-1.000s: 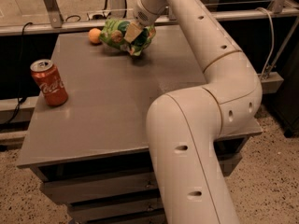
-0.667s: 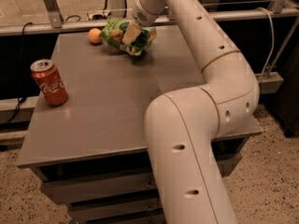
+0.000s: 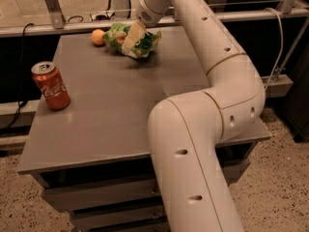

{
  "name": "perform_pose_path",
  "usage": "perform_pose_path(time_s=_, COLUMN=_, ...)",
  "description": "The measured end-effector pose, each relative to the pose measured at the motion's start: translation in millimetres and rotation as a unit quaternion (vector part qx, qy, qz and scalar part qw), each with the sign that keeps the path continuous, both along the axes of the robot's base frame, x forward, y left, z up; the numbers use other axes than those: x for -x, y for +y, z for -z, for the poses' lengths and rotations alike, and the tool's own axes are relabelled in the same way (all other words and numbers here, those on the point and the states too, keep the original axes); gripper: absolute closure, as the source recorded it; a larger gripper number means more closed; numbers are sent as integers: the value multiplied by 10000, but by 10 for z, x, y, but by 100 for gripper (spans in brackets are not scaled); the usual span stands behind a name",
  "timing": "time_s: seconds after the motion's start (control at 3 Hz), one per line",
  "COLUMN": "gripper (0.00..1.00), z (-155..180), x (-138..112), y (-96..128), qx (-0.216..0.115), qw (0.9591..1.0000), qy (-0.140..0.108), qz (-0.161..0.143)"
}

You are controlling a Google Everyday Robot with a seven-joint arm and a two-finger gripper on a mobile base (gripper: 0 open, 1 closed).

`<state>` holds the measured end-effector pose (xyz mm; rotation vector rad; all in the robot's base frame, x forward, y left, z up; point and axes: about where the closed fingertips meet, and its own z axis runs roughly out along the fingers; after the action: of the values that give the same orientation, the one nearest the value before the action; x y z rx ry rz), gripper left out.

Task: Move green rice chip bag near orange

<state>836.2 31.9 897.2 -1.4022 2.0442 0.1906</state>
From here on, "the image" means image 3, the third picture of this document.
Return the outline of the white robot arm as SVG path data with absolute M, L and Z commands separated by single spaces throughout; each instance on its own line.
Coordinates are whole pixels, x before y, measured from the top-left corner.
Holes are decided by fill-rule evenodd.
M 209 81 L 209 88 L 159 102 L 148 140 L 171 232 L 244 232 L 215 147 L 260 117 L 265 88 L 241 45 L 204 0 L 141 0 L 126 37 L 128 53 L 173 7 Z

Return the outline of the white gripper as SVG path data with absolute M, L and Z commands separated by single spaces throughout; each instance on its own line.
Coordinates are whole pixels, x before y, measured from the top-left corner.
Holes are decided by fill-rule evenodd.
M 156 26 L 164 17 L 169 7 L 169 0 L 140 0 L 139 6 L 136 9 L 136 16 L 140 21 L 135 21 L 127 32 L 122 45 L 124 55 L 128 55 L 146 34 L 146 26 Z

